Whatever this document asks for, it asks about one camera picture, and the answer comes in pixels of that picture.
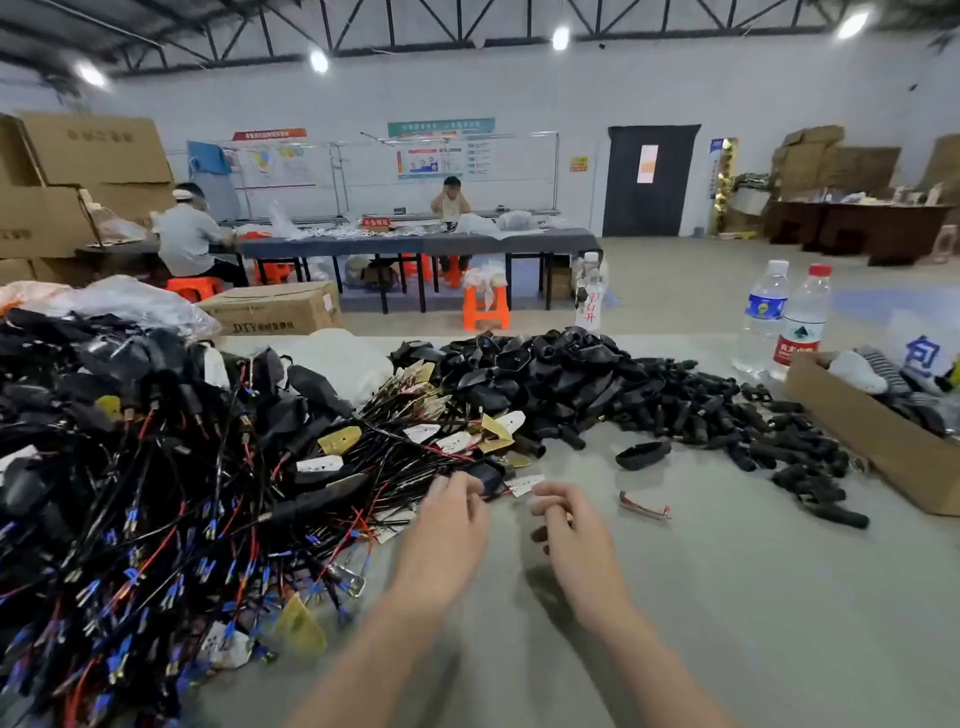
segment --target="stacked cardboard boxes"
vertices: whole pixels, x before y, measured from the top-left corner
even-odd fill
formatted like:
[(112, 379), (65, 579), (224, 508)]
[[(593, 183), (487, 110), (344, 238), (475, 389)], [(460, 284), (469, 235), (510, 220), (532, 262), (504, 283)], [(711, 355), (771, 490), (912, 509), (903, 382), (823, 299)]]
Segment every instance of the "stacked cardboard boxes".
[(773, 156), (780, 198), (824, 187), (870, 191), (887, 186), (900, 147), (843, 147), (843, 138), (844, 128), (836, 124), (788, 134)]
[(150, 119), (37, 111), (0, 116), (0, 258), (72, 258), (96, 242), (82, 188), (94, 202), (148, 228), (152, 210), (172, 206), (172, 187)]
[(921, 185), (934, 184), (941, 186), (941, 205), (957, 206), (947, 216), (947, 224), (960, 224), (960, 133), (941, 136), (934, 143)]

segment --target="wall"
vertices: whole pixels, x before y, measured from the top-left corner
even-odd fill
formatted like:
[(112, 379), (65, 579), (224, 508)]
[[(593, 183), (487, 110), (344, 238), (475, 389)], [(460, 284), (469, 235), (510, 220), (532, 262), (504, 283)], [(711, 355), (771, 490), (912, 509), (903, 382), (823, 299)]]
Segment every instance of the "wall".
[[(325, 76), (277, 65), (135, 79), (87, 101), (94, 111), (153, 117), (170, 149), (186, 139), (296, 126), (313, 139), (359, 141), (361, 131), (385, 135), (391, 120), (472, 116), (496, 117), (501, 132), (556, 130), (559, 207), (596, 232), (607, 128), (700, 124), (681, 227), (691, 234), (707, 218), (713, 137), (738, 137), (738, 171), (757, 172), (769, 169), (783, 136), (803, 126), (844, 124), (851, 144), (904, 144), (917, 126), (911, 119), (927, 118), (917, 108), (922, 97), (909, 91), (929, 73), (927, 43), (925, 36), (873, 35), (846, 43), (829, 36), (619, 41), (606, 50), (574, 44), (562, 54), (494, 48), (337, 60)], [(935, 126), (924, 122), (924, 133)], [(568, 172), (570, 157), (581, 155), (590, 157), (590, 171)], [(917, 155), (909, 159), (911, 178)], [(378, 208), (393, 206), (384, 203)]]
[(29, 68), (0, 63), (0, 113), (17, 109), (66, 110), (57, 92)]

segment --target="ceiling light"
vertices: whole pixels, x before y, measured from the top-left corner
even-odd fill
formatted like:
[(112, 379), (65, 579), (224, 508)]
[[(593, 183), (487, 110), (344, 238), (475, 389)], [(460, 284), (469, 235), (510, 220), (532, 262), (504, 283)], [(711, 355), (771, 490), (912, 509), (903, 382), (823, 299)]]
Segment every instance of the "ceiling light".
[(77, 61), (73, 64), (73, 72), (88, 84), (95, 85), (97, 88), (106, 88), (109, 83), (107, 76), (90, 61)]
[(560, 26), (553, 32), (551, 42), (555, 51), (565, 50), (566, 46), (570, 44), (570, 29), (565, 25)]
[(330, 61), (326, 57), (326, 53), (320, 48), (315, 48), (310, 52), (310, 67), (317, 73), (326, 73), (326, 70), (330, 67)]
[(862, 8), (852, 12), (847, 16), (846, 20), (840, 23), (840, 27), (837, 29), (837, 37), (841, 40), (846, 40), (849, 37), (855, 36), (866, 27), (867, 20), (869, 19), (870, 8)]

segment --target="door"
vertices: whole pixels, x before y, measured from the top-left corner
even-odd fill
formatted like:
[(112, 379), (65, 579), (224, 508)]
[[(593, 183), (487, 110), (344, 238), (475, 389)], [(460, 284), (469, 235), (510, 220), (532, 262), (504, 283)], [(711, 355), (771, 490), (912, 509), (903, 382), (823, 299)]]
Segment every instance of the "door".
[(676, 235), (700, 125), (610, 127), (603, 234)]

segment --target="worker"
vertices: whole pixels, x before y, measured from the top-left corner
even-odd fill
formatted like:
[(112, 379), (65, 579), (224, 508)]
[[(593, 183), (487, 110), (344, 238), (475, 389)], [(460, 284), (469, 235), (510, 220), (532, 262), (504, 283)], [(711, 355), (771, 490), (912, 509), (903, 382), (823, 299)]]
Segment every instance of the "worker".
[(242, 267), (210, 254), (210, 243), (232, 248), (236, 235), (210, 217), (200, 186), (193, 182), (178, 184), (174, 199), (177, 204), (156, 218), (160, 260), (170, 273), (175, 278), (211, 276), (237, 287), (248, 285)]
[[(446, 223), (455, 223), (460, 219), (461, 215), (473, 212), (470, 203), (467, 202), (467, 198), (464, 197), (462, 187), (460, 180), (456, 177), (447, 177), (444, 180), (444, 189), (441, 190), (440, 194), (433, 198), (433, 202), (430, 203), (430, 209), (433, 210), (433, 213), (440, 215), (440, 219)], [(469, 264), (470, 256), (461, 255), (459, 261), (460, 270), (466, 271)], [(444, 269), (444, 273), (449, 271), (450, 258), (446, 255), (441, 255), (440, 265)]]
[[(490, 514), (483, 486), (465, 473), (437, 477), (402, 536), (389, 591), (300, 706), (287, 728), (383, 728), (444, 615), (483, 559)], [(650, 728), (733, 728), (633, 605), (600, 514), (573, 485), (541, 483), (531, 507), (543, 518), (553, 571), (581, 624), (609, 651)]]

